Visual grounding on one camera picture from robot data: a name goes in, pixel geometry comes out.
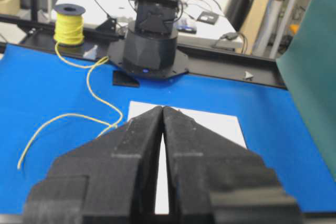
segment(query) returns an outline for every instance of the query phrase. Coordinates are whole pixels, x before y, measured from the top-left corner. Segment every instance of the blue table surface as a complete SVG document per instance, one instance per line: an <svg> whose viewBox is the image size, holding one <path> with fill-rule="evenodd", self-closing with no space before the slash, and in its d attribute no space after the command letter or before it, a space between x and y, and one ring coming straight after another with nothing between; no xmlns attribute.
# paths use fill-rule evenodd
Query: blue table surface
<svg viewBox="0 0 336 224"><path fill-rule="evenodd" d="M85 61L72 60L87 65ZM238 81L184 75L163 82L140 80L140 88L112 85L115 67L104 65L92 88L128 115L130 101L237 116L250 150L275 169L287 193L305 212L336 211L336 183L310 137L290 93ZM18 171L27 141L44 122L81 113L114 122L118 114L96 101L86 87L87 70L56 55L7 46L0 61L0 213L21 214L35 183L55 157L94 139L104 125L79 118L59 120L37 137Z"/></svg>

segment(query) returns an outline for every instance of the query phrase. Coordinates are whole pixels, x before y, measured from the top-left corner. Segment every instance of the table leg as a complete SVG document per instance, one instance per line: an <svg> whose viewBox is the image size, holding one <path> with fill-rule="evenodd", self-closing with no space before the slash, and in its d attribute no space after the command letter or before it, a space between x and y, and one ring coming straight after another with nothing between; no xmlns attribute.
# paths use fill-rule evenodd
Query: table leg
<svg viewBox="0 0 336 224"><path fill-rule="evenodd" d="M272 51L271 51L270 56L269 56L271 59L275 59L276 56L277 56L277 52L278 52L282 37L285 33L285 30L286 30L286 27L287 27L287 24L288 24L288 20L289 20L290 15L293 11L295 3L296 3L296 0L289 0L289 2L288 2L284 18L281 21L281 24L280 24L280 27L279 27L279 30L278 30L278 33L277 33L277 37L274 41Z"/></svg>

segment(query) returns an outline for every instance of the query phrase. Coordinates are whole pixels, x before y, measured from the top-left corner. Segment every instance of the yellow cable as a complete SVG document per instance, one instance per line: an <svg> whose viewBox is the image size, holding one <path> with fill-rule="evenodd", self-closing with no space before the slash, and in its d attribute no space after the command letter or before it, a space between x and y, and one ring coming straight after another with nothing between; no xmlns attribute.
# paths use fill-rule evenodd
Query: yellow cable
<svg viewBox="0 0 336 224"><path fill-rule="evenodd" d="M97 137L100 137L102 134L104 134L105 132L109 131L111 128L113 128L113 127L117 127L117 126L118 126L118 123L120 123L121 120L122 120L122 118L123 118L123 114L122 114L122 112L121 112L117 107L113 106L111 103L109 103L109 102L107 102L107 101L105 101L105 100L99 98L99 97L92 91L92 88L91 88L91 85L90 85L90 76L91 76L91 73L94 71L94 69L95 69L96 67L98 67L98 66L100 66L100 65L103 65L103 64L105 64L106 62L108 62L108 61L109 61L109 58L108 58L107 56L105 56L105 57L101 58L99 61L97 61L97 62L96 62L94 65L92 65L92 66L81 66L81 65L77 65L77 64L74 64L74 63L72 63L72 62L67 61L66 59L64 59L64 58L60 55L60 53L59 53L59 51L58 51L58 45L59 45L59 42L56 43L56 46L55 46L55 52L56 52L56 54L58 55L58 57L59 57L62 61L64 61L66 64L69 64L69 65L71 65L71 66L78 67L78 68L87 68L87 67L90 68L90 70L88 71L88 74L87 74L87 78L86 78L86 83L87 83L87 87L88 87L88 89L89 89L89 91L90 91L90 94L91 94L96 100L98 100L98 101L104 103L105 105L111 107L112 109L116 110L116 111L119 113L120 117L119 117L119 119L118 119L115 123L113 123L113 124L109 124L109 123L107 123L107 122L104 122L104 121L101 121L101 120L92 118L92 117L90 117L90 116L81 115L81 114L76 114L76 113L67 113L67 114L59 115L59 116L57 116L57 117L55 117L55 118L49 120L48 122L44 123L40 128L38 128L38 130L34 133L34 135L33 135L33 136L31 137L31 139L29 140L28 144L26 145L26 147L25 147L24 151L22 152L22 155L21 155L21 157L20 157L20 159L19 159L19 161L18 161L18 163L17 163L17 169L18 169L18 170L21 169L22 162L23 162L23 160L24 160L24 158L25 158L25 156L26 156L26 154L27 154L27 152L28 152L28 150L29 150L31 144L33 143L33 141L35 140L35 138L37 137L37 135L40 133L40 131L43 130L46 126L48 126L50 123L52 123L52 122L54 122L54 121L56 121L56 120L58 120L58 119L65 118L65 117L67 117L67 116L76 116L76 117L85 118L85 119L92 120L92 121L94 121L94 122L101 123L101 124L104 124L104 125L108 126L107 128L105 128L105 129L104 129L104 130L97 136Z"/></svg>
<svg viewBox="0 0 336 224"><path fill-rule="evenodd" d="M54 40L71 46L81 44L84 40L82 16L57 13Z"/></svg>
<svg viewBox="0 0 336 224"><path fill-rule="evenodd" d="M73 66L73 67L76 67L76 68L82 68L82 69L88 69L88 68L92 68L92 67L94 66L94 65L82 66L82 65L78 65L78 64L75 64L75 63L72 63L72 62L66 60L66 59L59 53L59 51L58 51L59 43L60 43L60 42L57 42L56 45L55 45L55 52L56 52L58 58L59 58L61 61L65 62L66 64L71 65L71 66Z"/></svg>
<svg viewBox="0 0 336 224"><path fill-rule="evenodd" d="M94 121L94 122L97 122L97 123L101 123L101 124L105 124L105 125L108 125L110 126L109 123L107 122L104 122L104 121L100 121L98 119L95 119L95 118L92 118L90 116L86 116L86 115L81 115L81 114L75 114L75 113L68 113L68 114L63 114L63 115L59 115L51 120L49 120L48 122L44 123L40 128L38 128L38 130L34 133L34 135L31 137L31 139L29 140L28 144L26 145L26 148L24 149L24 151L22 152L21 154L21 157L17 163L17 169L20 170L21 169L21 165L22 165L22 162L31 146L31 144L33 143L33 141L35 140L35 138L37 137L37 135L41 132L41 130L43 130L46 126L48 126L50 123L58 120L58 119L61 119L61 118L65 118L67 116L75 116L75 117L80 117L80 118L85 118L85 119L88 119L88 120L91 120L91 121Z"/></svg>

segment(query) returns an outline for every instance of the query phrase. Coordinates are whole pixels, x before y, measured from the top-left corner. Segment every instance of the hexagonal mounting plate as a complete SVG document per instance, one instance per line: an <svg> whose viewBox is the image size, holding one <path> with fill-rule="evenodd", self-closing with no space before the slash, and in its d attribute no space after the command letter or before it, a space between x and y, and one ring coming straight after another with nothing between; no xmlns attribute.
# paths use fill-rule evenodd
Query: hexagonal mounting plate
<svg viewBox="0 0 336 224"><path fill-rule="evenodd" d="M168 79L173 76L188 73L188 55L176 50L174 64L170 67L153 70L139 66L135 66L124 60L124 45L125 40L112 42L108 50L108 56L111 62L118 68L131 76L146 78L146 79Z"/></svg>

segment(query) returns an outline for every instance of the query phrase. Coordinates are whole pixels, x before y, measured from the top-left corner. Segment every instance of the spool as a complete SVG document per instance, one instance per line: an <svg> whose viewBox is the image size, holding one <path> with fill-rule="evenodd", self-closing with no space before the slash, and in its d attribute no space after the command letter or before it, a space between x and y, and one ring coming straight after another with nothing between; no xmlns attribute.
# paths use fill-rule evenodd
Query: spool
<svg viewBox="0 0 336 224"><path fill-rule="evenodd" d="M78 47L84 43L82 14L85 8L73 4L55 6L57 20L54 41L62 47Z"/></svg>

